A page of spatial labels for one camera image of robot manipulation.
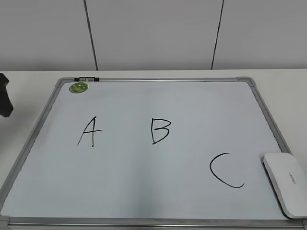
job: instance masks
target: whiteboard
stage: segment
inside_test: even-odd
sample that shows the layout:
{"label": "whiteboard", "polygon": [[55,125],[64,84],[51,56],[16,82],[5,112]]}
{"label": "whiteboard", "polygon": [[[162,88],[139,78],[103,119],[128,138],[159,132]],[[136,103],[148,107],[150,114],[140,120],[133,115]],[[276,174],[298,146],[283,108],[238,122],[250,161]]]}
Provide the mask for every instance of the whiteboard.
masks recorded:
{"label": "whiteboard", "polygon": [[261,163],[280,148],[247,83],[88,82],[83,93],[72,84],[1,215],[286,219]]}

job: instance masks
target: whiteboard frame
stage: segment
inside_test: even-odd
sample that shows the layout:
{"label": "whiteboard frame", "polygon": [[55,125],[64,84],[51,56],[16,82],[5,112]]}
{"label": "whiteboard frame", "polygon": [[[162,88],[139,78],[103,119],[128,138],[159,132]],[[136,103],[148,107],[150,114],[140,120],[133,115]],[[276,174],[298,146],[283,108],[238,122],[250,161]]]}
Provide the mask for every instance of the whiteboard frame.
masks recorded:
{"label": "whiteboard frame", "polygon": [[[0,189],[0,211],[3,203],[9,194],[11,187],[18,176],[39,132],[42,128],[53,103],[55,102],[62,86],[65,83],[75,81],[86,82],[246,82],[255,99],[262,110],[262,113],[274,134],[279,148],[282,152],[290,152],[282,134],[280,133],[272,115],[265,105],[254,80],[251,77],[236,77],[236,78],[158,78],[158,79],[114,79],[114,78],[95,78],[95,77],[79,77],[79,78],[61,78],[55,85],[55,89],[51,94],[43,112],[41,113],[34,129],[32,130],[23,149],[17,157],[11,171],[9,172],[2,188]],[[46,228],[46,229],[62,229],[62,228],[92,228],[92,229],[145,229],[148,227],[154,228],[303,228],[303,220],[286,219],[286,220],[242,220],[242,219],[153,219],[153,218],[26,218],[26,217],[7,217],[0,215],[0,230],[1,226],[12,226],[14,228]]]}

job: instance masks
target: sticker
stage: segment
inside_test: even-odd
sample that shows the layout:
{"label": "sticker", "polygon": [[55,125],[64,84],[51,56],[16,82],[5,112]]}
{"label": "sticker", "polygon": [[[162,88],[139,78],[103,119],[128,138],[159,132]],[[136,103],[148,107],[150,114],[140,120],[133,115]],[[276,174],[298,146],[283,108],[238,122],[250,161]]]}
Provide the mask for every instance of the sticker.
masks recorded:
{"label": "sticker", "polygon": [[88,84],[84,82],[77,82],[69,87],[69,91],[71,93],[82,93],[86,91],[87,89],[88,89]]}

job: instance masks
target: white device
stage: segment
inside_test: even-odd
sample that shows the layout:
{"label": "white device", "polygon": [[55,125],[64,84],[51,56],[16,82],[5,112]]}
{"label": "white device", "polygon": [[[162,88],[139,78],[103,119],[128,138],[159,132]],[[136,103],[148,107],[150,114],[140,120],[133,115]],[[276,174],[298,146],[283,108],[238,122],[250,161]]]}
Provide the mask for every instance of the white device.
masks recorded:
{"label": "white device", "polygon": [[307,218],[307,176],[289,153],[266,153],[264,166],[282,209],[289,218]]}

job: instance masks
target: letter a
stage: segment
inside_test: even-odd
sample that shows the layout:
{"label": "letter a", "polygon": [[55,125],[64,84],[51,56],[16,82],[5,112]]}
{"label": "letter a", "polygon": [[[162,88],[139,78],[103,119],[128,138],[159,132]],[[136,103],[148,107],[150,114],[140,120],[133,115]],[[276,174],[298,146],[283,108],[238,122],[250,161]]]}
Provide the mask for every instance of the letter a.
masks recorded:
{"label": "letter a", "polygon": [[[80,140],[79,140],[77,146],[80,144],[80,141],[81,141],[81,139],[82,139],[84,133],[92,133],[92,147],[94,147],[94,132],[103,131],[103,129],[94,130],[94,129],[95,129],[95,123],[96,123],[96,117],[97,117],[97,116],[94,116],[94,117],[92,118],[92,120],[91,120],[91,121],[87,124],[87,126],[85,127],[85,129],[84,129],[84,131],[83,131],[83,133],[82,133],[82,135],[81,135],[81,137],[80,137]],[[87,131],[87,132],[86,132],[87,127],[88,127],[91,123],[93,123],[93,129],[92,129],[92,131]]]}

